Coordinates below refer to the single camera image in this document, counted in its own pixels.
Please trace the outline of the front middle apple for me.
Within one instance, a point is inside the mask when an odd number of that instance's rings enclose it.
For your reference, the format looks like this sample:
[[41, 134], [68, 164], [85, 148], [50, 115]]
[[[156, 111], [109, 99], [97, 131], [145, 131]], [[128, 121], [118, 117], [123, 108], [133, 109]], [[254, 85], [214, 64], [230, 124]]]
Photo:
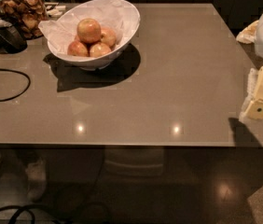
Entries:
[[90, 56], [98, 58], [111, 52], [111, 49], [102, 42], [97, 42], [90, 46]]

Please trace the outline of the right back apple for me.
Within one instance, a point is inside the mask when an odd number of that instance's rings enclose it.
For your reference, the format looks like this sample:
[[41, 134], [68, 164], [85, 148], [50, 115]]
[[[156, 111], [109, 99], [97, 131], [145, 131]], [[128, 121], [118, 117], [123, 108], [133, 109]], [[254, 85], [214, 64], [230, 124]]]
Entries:
[[112, 48], [117, 42], [115, 31], [109, 27], [103, 27], [101, 29], [101, 41]]

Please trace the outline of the black round appliance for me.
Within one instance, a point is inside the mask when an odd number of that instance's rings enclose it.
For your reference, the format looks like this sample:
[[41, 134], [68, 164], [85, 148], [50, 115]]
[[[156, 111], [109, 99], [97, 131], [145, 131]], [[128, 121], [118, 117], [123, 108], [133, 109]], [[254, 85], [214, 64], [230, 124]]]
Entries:
[[16, 26], [0, 28], [0, 53], [14, 54], [26, 48], [26, 39]]

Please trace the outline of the red-yellow apple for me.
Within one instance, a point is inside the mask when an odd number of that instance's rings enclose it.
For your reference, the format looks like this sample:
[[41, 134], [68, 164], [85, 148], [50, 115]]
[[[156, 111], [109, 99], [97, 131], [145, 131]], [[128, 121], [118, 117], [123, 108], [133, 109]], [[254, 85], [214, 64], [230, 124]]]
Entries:
[[95, 19], [83, 19], [77, 25], [76, 34], [84, 43], [98, 42], [101, 39], [101, 25]]

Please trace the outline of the white bowl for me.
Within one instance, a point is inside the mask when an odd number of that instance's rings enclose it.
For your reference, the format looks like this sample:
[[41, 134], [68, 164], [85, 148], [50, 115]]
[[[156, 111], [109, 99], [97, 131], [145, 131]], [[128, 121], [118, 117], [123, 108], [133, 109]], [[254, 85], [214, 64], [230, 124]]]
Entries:
[[129, 43], [125, 44], [123, 47], [119, 49], [115, 49], [115, 47], [113, 47], [112, 51], [109, 54], [106, 54], [98, 58], [91, 58], [91, 57], [87, 58], [87, 57], [77, 57], [77, 56], [68, 55], [67, 50], [65, 54], [57, 53], [49, 42], [48, 42], [48, 48], [51, 53], [53, 53], [56, 57], [60, 58], [65, 62], [68, 62], [72, 65], [78, 66], [86, 70], [95, 70], [95, 69], [102, 69], [108, 66], [123, 52], [125, 48], [128, 47]]

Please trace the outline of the white paper liner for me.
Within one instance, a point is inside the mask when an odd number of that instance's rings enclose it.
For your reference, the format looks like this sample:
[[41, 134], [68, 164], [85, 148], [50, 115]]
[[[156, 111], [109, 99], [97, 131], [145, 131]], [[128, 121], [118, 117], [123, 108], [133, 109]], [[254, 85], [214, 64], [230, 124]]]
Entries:
[[41, 21], [40, 31], [57, 53], [65, 54], [74, 40], [78, 23], [86, 18], [95, 19], [117, 35], [115, 49], [128, 44], [140, 24], [138, 9], [126, 0], [90, 0], [73, 7], [56, 21]]

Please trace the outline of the white shoe on floor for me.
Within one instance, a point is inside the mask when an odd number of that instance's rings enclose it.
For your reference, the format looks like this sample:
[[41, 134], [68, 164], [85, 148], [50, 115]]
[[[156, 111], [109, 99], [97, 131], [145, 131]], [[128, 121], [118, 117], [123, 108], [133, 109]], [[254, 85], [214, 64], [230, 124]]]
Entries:
[[29, 163], [25, 169], [28, 181], [28, 199], [37, 202], [44, 194], [47, 186], [46, 162], [39, 159]]

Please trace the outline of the small white items behind bowl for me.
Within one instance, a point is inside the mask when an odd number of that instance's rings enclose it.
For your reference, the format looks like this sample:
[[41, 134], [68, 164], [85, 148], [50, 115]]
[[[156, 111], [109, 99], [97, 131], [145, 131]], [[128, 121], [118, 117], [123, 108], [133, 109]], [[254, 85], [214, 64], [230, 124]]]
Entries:
[[51, 18], [58, 18], [65, 12], [66, 6], [46, 5], [46, 10]]

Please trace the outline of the glass jar of snacks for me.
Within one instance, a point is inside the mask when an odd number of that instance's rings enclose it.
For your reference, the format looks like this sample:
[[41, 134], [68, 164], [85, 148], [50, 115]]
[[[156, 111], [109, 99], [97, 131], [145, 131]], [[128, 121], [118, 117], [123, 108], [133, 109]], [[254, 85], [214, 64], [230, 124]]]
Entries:
[[0, 0], [0, 12], [16, 21], [26, 39], [43, 35], [38, 25], [48, 18], [44, 0]]

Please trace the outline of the front left apple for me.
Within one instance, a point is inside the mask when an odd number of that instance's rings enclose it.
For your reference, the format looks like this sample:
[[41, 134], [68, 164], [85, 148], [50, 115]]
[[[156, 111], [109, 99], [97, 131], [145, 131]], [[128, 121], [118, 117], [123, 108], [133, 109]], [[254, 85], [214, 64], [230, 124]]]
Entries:
[[71, 42], [67, 48], [67, 54], [80, 57], [88, 57], [89, 52], [85, 44], [80, 41], [74, 40]]

